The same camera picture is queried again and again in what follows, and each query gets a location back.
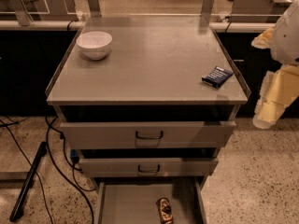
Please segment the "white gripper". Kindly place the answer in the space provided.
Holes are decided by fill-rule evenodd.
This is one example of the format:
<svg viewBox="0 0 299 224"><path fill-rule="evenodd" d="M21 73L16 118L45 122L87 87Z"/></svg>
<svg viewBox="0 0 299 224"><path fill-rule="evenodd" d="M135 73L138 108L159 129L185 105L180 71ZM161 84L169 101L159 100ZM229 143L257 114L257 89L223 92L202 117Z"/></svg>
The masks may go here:
<svg viewBox="0 0 299 224"><path fill-rule="evenodd" d="M252 40L251 45L257 49L269 49L273 31L273 27L267 28ZM254 110L253 125L259 129L269 129L298 97L298 66L282 65L276 72L267 72Z"/></svg>

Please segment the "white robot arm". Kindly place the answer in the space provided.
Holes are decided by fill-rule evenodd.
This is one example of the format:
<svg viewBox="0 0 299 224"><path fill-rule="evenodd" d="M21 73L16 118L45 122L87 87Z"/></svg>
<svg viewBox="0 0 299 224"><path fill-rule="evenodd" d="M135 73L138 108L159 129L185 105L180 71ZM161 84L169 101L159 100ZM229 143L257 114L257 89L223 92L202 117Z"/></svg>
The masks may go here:
<svg viewBox="0 0 299 224"><path fill-rule="evenodd" d="M270 49L272 59L281 63L276 72L268 71L264 76L252 120L255 127L269 129L299 97L299 0L251 45Z"/></svg>

